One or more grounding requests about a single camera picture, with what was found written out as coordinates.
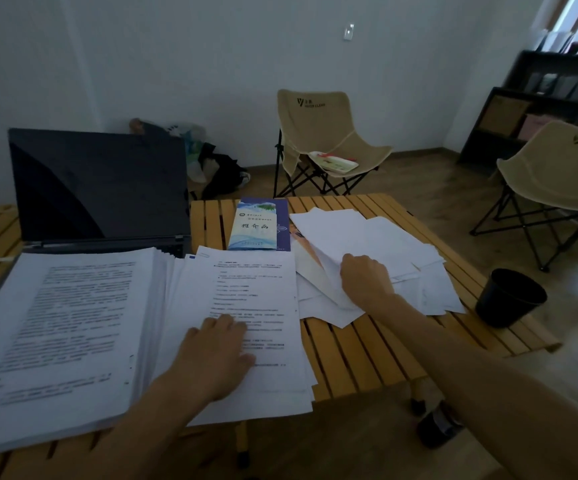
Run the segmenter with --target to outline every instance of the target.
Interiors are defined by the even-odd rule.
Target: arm
[[[157,378],[71,480],[145,478],[167,446],[207,404],[229,395],[256,358],[240,355],[247,329],[229,315],[191,328],[171,368]],[[56,477],[64,478],[64,471]]]
[[[342,288],[387,326],[429,373],[482,445],[521,479],[578,479],[578,407],[472,347],[393,292],[386,268],[346,255]]]

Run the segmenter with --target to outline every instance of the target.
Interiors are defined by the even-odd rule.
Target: beige chair
[[[503,230],[524,230],[533,255],[541,271],[549,271],[549,265],[563,251],[568,250],[578,240],[578,228],[562,242],[553,223],[578,218],[578,127],[562,121],[552,121],[542,128],[512,158],[498,160],[497,167],[504,177],[502,196],[471,230],[471,235],[479,235]],[[537,202],[539,209],[521,212],[516,194]],[[502,216],[511,202],[516,213]],[[565,215],[550,217],[553,210],[567,210]],[[493,213],[493,220],[501,221],[517,217],[519,225],[479,231],[479,227]],[[524,217],[542,214],[543,220],[527,222]],[[529,231],[530,227],[546,224],[557,242],[557,250],[542,263]]]
[[[372,146],[355,132],[346,94],[297,93],[281,89],[277,97],[280,134],[276,145],[274,197],[284,197],[289,193],[295,195],[295,189],[308,181],[321,194],[333,192],[339,195],[337,189],[344,185],[343,195],[347,195],[390,155],[390,146]],[[348,173],[325,170],[307,156],[309,152],[334,153],[355,160],[358,166]],[[278,192],[280,164],[286,172],[288,185]],[[321,187],[315,177],[322,179]],[[342,181],[334,185],[330,177]]]

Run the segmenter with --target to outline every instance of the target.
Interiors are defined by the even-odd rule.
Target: person's left arm
[[[207,404],[229,395],[256,358],[241,355],[246,324],[229,315],[191,328],[171,368],[157,378],[106,438],[78,465],[48,478],[145,478],[158,458]]]

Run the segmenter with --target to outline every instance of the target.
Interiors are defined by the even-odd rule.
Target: slatted wooden table
[[[467,308],[465,314],[448,313],[430,317],[437,326],[457,334],[466,342],[500,357],[521,355],[541,349],[557,350],[561,343],[537,320],[526,316],[510,328],[494,329],[474,313],[485,277],[399,203],[386,194],[348,197],[289,197],[292,212],[356,209],[364,217],[383,216],[422,242],[435,245],[446,259],[446,269]],[[235,201],[195,201],[191,207],[192,246],[224,249],[231,234]],[[20,228],[15,212],[0,214],[0,257],[15,256],[21,250]],[[0,279],[9,268],[0,263]],[[316,318],[300,323],[302,342],[317,377],[313,387],[316,401],[357,394],[403,381],[412,384],[413,393],[426,372],[404,345],[370,316],[363,315],[346,328],[337,328]],[[90,433],[22,448],[0,454],[0,479],[12,479],[28,468],[49,462],[55,468],[67,468],[82,459],[108,432]],[[247,449],[245,424],[237,427],[238,451]]]

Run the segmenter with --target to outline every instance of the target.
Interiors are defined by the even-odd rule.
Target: laptop
[[[190,252],[182,139],[12,128],[9,149],[23,252]]]

